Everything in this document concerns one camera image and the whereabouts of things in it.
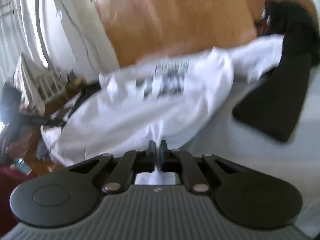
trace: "metal rivet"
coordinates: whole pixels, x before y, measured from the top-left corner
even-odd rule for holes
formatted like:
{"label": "metal rivet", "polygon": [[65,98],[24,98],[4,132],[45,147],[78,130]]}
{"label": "metal rivet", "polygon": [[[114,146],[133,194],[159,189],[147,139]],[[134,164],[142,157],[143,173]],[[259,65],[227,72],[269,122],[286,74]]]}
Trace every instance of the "metal rivet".
{"label": "metal rivet", "polygon": [[206,192],[206,191],[209,190],[209,186],[206,185],[206,184],[202,184],[202,183],[200,183],[200,184],[195,184],[195,185],[193,186],[193,190],[196,191],[196,192]]}
{"label": "metal rivet", "polygon": [[117,182],[109,182],[104,186],[105,190],[116,191],[121,188],[121,185]]}

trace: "red fabric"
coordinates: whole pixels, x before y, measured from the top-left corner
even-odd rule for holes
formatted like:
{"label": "red fabric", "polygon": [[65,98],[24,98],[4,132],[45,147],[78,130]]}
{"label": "red fabric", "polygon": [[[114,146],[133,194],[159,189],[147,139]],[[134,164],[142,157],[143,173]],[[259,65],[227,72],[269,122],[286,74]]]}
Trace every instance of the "red fabric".
{"label": "red fabric", "polygon": [[10,167],[0,167],[0,236],[5,235],[17,224],[9,204],[11,192],[19,184],[34,177],[33,174],[25,176]]}

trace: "logo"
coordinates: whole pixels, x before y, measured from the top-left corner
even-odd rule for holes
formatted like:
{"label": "logo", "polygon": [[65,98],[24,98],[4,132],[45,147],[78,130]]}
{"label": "logo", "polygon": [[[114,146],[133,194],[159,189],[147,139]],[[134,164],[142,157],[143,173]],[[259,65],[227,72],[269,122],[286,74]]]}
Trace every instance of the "logo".
{"label": "logo", "polygon": [[159,193],[160,191],[162,191],[162,188],[157,187],[157,188],[153,189],[153,191],[156,192],[156,193]]}

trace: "printed graphic on shirt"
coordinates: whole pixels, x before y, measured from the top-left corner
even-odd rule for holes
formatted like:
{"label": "printed graphic on shirt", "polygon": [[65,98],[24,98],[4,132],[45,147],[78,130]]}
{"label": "printed graphic on shirt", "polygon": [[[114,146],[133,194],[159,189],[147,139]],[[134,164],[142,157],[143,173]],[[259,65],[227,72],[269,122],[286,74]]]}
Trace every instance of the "printed graphic on shirt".
{"label": "printed graphic on shirt", "polygon": [[187,73],[189,69],[189,60],[180,60],[175,62],[161,62],[156,64],[156,74]]}
{"label": "printed graphic on shirt", "polygon": [[175,73],[139,79],[136,80],[137,94],[143,94],[143,98],[148,99],[183,93],[184,80],[184,75]]}

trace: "black mount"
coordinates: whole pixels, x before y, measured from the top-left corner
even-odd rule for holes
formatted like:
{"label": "black mount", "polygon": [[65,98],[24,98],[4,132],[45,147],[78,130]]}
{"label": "black mount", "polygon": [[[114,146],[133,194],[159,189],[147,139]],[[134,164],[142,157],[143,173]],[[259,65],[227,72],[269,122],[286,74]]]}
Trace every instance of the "black mount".
{"label": "black mount", "polygon": [[10,198],[12,211],[33,227],[71,225],[94,212],[106,196],[127,193],[137,173],[155,170],[156,156],[161,171],[177,173],[189,193],[210,198],[241,226],[286,227],[302,207],[299,191],[283,180],[215,155],[197,158],[187,151],[168,150],[165,141],[156,152],[151,141],[146,151],[129,151],[122,158],[103,154],[19,185]]}

